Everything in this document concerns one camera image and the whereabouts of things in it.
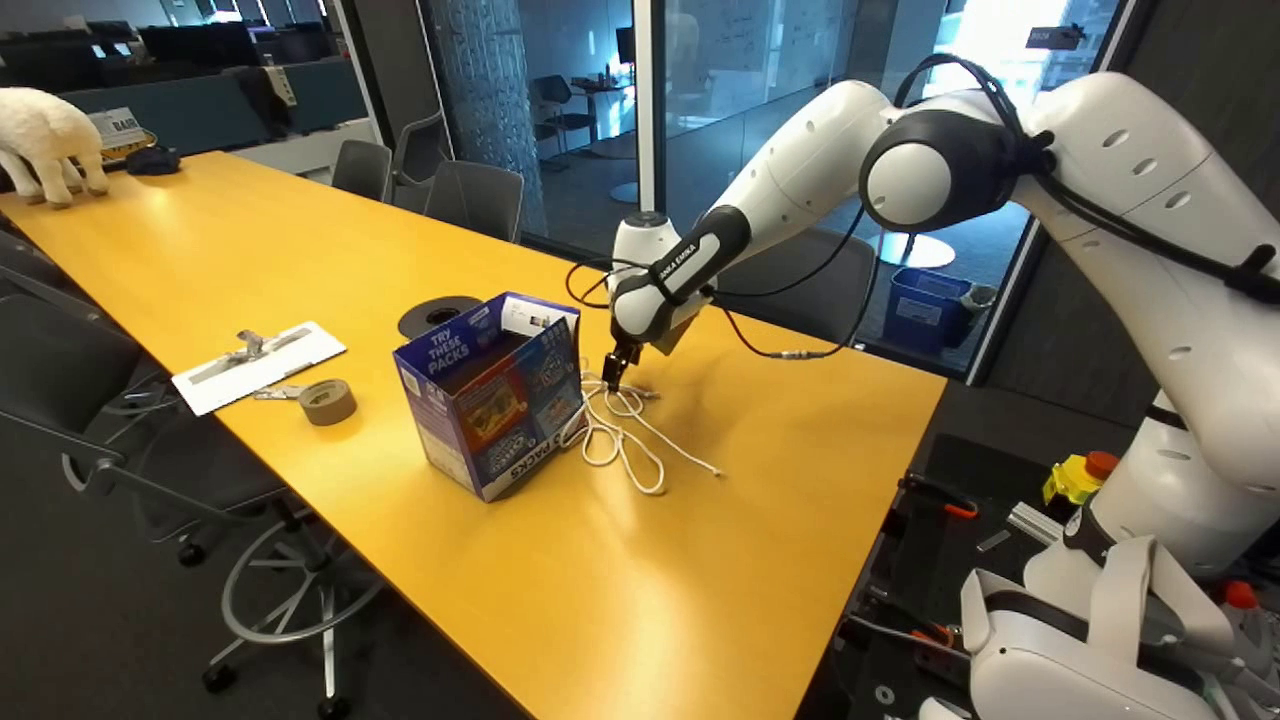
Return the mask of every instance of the yellow table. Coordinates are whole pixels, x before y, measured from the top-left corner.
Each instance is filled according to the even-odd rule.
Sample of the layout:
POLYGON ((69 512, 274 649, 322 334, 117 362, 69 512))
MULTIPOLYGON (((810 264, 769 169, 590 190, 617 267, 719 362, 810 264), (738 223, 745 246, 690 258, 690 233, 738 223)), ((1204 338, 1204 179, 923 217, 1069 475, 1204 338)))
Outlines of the yellow table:
MULTIPOLYGON (((352 422, 312 429, 281 400, 219 422, 531 718, 793 718, 945 387, 858 354, 754 362, 707 312, 628 379, 662 391, 646 422, 722 480, 662 452, 651 499, 564 452, 478 504, 422 463, 395 320, 428 298, 564 302, 564 262, 234 155, 110 177, 109 201, 64 211, 14 197, 0 211, 163 368, 234 347, 240 330, 337 334, 349 354, 298 379, 343 375, 352 422)), ((602 347, 606 315, 587 312, 583 368, 602 347)))

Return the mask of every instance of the tape roll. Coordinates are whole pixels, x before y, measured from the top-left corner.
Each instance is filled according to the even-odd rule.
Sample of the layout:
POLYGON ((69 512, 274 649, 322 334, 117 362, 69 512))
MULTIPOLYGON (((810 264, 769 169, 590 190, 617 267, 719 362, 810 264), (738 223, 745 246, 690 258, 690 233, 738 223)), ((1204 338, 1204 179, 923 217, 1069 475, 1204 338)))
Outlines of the tape roll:
POLYGON ((341 423, 357 413, 357 395, 343 379, 308 385, 296 404, 304 404, 308 423, 341 423))
POLYGON ((403 342, 418 342, 418 338, 428 338, 428 330, 449 323, 452 315, 459 315, 474 303, 478 303, 474 298, 437 298, 437 302, 409 308, 395 330, 403 342))

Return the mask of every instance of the chair wheel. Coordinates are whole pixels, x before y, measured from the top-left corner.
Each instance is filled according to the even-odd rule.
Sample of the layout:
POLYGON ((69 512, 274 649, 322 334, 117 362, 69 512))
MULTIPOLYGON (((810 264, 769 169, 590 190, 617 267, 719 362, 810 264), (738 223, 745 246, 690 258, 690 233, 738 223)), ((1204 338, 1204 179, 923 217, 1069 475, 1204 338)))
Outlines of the chair wheel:
POLYGON ((181 544, 175 544, 175 563, 182 563, 182 569, 205 563, 205 548, 193 544, 193 540, 181 540, 181 544))
POLYGON ((233 663, 207 663, 205 667, 205 687, 207 691, 225 691, 225 687, 233 687, 234 683, 234 667, 233 663))
POLYGON ((343 695, 322 695, 317 708, 320 720, 343 720, 349 714, 352 714, 352 700, 343 695))

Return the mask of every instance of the office chair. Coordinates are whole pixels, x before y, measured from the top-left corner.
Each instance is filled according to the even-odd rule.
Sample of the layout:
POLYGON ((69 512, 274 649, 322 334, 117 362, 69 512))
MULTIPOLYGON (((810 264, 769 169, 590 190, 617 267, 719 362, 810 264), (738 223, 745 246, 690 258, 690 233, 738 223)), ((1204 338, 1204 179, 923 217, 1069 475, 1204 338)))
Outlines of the office chair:
POLYGON ((418 116, 395 134, 395 204, 422 210, 437 169, 452 162, 444 116, 418 116))
POLYGON ((849 236, 839 247, 839 236, 803 233, 728 267, 715 303, 839 344, 851 338, 851 323, 865 320, 874 271, 881 262, 872 246, 849 236))
POLYGON ((531 134, 538 142, 555 142, 555 150, 564 151, 564 142, 568 134, 587 134, 590 136, 590 124, 597 116, 590 113, 571 113, 571 85, 568 76, 535 76, 531 80, 531 101, 535 101, 535 124, 531 134))
POLYGON ((393 151, 385 145, 349 136, 337 150, 326 185, 369 201, 393 201, 393 151))
POLYGON ((197 422, 171 391, 146 387, 138 347, 105 323, 85 302, 34 289, 13 264, 0 294, 0 423, 49 442, 76 491, 129 489, 150 540, 181 544, 181 561, 205 561, 207 529, 227 532, 274 510, 281 526, 258 532, 225 579, 225 625, 234 642, 205 667, 207 691, 234 682, 233 653, 245 644, 322 642, 320 718, 343 718, 337 687, 337 628, 357 618, 381 579, 317 522, 296 512, 219 423, 197 422))
POLYGON ((520 239, 520 204, 520 172, 474 162, 444 162, 437 169, 422 211, 485 236, 520 239))

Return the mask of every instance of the blue box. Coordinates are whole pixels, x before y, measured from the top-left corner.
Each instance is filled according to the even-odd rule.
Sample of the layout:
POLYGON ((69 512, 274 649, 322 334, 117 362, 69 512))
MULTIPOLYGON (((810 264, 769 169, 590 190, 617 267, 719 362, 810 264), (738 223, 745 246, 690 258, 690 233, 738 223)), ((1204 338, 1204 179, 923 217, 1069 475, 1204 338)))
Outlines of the blue box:
POLYGON ((919 357, 958 344, 972 330, 972 308, 964 298, 972 298, 967 279, 914 267, 895 271, 883 312, 883 342, 919 357))
POLYGON ((578 422, 577 308, 504 294, 395 347, 414 435, 444 475, 499 499, 578 422))

